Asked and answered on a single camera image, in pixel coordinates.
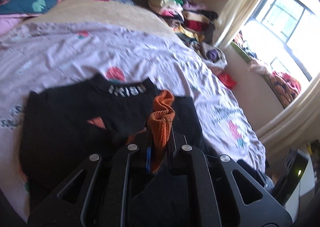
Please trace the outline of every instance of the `purple cloth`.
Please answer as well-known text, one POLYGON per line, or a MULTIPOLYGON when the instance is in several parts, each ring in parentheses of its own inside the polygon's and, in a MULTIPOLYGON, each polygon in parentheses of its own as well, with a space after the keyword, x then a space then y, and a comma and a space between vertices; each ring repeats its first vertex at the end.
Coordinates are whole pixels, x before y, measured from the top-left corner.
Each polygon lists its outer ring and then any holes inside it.
POLYGON ((207 6, 207 5, 203 4, 203 3, 196 3, 196 2, 194 2, 192 0, 185 2, 183 4, 182 8, 184 10, 190 10, 190 11, 197 11, 197 10, 212 11, 212 9, 209 6, 207 6))
POLYGON ((210 51, 208 51, 208 52, 206 53, 206 56, 207 56, 208 60, 211 60, 211 61, 213 61, 213 62, 215 62, 215 61, 218 59, 218 57, 219 57, 217 50, 210 50, 210 51))

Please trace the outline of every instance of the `red plastic bag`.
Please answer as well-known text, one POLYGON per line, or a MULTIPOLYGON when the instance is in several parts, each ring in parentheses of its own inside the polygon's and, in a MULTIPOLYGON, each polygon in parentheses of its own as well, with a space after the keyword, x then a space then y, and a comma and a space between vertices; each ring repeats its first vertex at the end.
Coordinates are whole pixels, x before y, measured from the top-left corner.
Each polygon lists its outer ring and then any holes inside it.
POLYGON ((220 74, 218 76, 218 79, 223 83, 224 86, 226 86, 228 89, 232 89, 236 84, 237 82, 234 81, 231 76, 224 72, 222 74, 220 74))

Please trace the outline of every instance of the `leaf print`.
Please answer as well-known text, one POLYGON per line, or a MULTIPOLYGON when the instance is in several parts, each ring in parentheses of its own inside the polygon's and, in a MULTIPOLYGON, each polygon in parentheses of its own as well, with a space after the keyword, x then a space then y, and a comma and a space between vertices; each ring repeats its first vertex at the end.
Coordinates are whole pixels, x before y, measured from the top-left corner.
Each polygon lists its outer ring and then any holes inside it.
POLYGON ((44 9, 45 7, 45 1, 44 0, 36 0, 32 3, 32 9, 35 11, 35 12, 42 12, 42 10, 44 9))

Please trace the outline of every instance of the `window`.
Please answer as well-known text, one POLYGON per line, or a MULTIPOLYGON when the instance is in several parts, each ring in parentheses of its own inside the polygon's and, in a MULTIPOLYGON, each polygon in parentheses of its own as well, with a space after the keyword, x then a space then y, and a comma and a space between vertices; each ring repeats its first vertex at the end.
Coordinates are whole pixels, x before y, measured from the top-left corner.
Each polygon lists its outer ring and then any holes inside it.
POLYGON ((301 85, 320 70, 320 20, 299 0, 261 0, 242 33, 259 59, 301 85))

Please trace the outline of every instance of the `orange sock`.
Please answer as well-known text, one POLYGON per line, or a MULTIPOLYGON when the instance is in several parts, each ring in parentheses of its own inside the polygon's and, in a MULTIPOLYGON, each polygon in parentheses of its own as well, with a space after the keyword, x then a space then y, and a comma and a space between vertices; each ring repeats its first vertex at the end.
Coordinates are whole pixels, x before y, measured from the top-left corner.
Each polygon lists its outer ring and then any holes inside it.
POLYGON ((171 105, 174 96, 168 90, 163 90, 153 101, 154 112, 150 114, 148 125, 151 128, 155 153, 151 162, 151 171, 156 172, 163 160, 165 148, 170 136, 172 121, 175 116, 171 105))

